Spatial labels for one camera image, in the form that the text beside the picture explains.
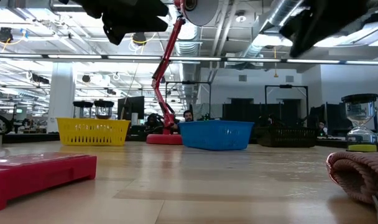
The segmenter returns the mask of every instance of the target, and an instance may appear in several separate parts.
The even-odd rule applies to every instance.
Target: plastic basket
[[[253,125],[218,120],[179,123],[184,146],[215,151],[246,149]]]
[[[122,146],[130,121],[57,118],[59,136],[67,146]]]
[[[257,143],[268,147],[313,147],[316,145],[314,128],[265,127],[255,129]]]

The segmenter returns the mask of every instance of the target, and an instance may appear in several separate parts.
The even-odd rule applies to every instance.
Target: red foam block
[[[10,199],[95,175],[96,156],[47,152],[0,157],[0,210]]]
[[[182,145],[180,134],[150,134],[146,137],[147,144]]]

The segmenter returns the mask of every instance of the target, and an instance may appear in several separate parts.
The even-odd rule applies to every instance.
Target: yellow basket
[[[67,146],[123,146],[130,121],[57,118],[60,141]]]

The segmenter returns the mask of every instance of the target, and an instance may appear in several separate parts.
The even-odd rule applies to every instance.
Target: black basket
[[[313,147],[317,129],[270,126],[256,128],[257,143],[267,147]]]

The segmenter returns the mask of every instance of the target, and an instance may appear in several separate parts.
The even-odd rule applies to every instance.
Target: blue basket
[[[253,125],[218,120],[179,123],[184,146],[215,151],[246,149]]]

